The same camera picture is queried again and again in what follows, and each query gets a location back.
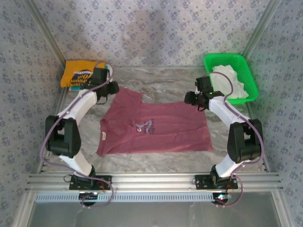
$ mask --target gray marble surface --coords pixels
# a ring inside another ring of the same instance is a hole
[[[205,75],[204,68],[116,68],[114,77],[119,86],[143,92],[143,102],[169,103],[184,100],[185,93],[195,90],[195,79]],[[68,92],[64,107],[77,95]],[[105,105],[94,105],[79,124],[82,141],[81,151],[97,172],[209,172],[227,154],[228,129],[212,112],[206,110],[213,152],[196,151],[183,153],[114,154],[100,157],[96,154],[99,136],[99,121],[107,112],[114,96],[109,96]],[[248,115],[246,105],[236,108]],[[60,163],[50,155],[49,159]],[[260,172],[260,165],[246,165],[242,171]],[[44,166],[44,171],[64,171],[56,166]]]

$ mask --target wall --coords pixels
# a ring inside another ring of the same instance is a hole
[[[35,0],[66,59],[203,65],[241,52],[268,0]]]
[[[303,3],[283,0],[250,60],[266,155],[282,176],[295,221],[303,226]]]
[[[10,226],[37,167],[62,70],[22,1],[0,1],[0,226]]]

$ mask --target white towel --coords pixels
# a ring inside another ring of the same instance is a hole
[[[231,80],[233,85],[233,93],[231,96],[229,96],[229,98],[247,98],[249,96],[244,90],[244,84],[238,81],[237,72],[235,72],[230,65],[215,66],[213,67],[213,71],[221,72]],[[212,78],[214,91],[221,91],[225,95],[231,92],[231,85],[224,76],[215,73],[210,74],[210,76]]]

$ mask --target glass panel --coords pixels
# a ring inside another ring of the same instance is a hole
[[[35,203],[29,227],[264,227],[281,226],[270,192],[245,193],[230,208],[208,202],[113,202],[82,209],[75,202]]]

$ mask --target green basket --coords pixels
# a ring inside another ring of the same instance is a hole
[[[237,53],[211,53],[205,56],[204,64],[206,72],[212,72],[213,67],[218,65],[231,65],[233,70],[237,72],[238,81],[244,83],[244,90],[248,93],[249,96],[247,98],[229,98],[228,101],[231,104],[243,104],[246,102],[254,101],[258,97],[258,88],[255,84],[245,58],[243,58],[241,55]]]

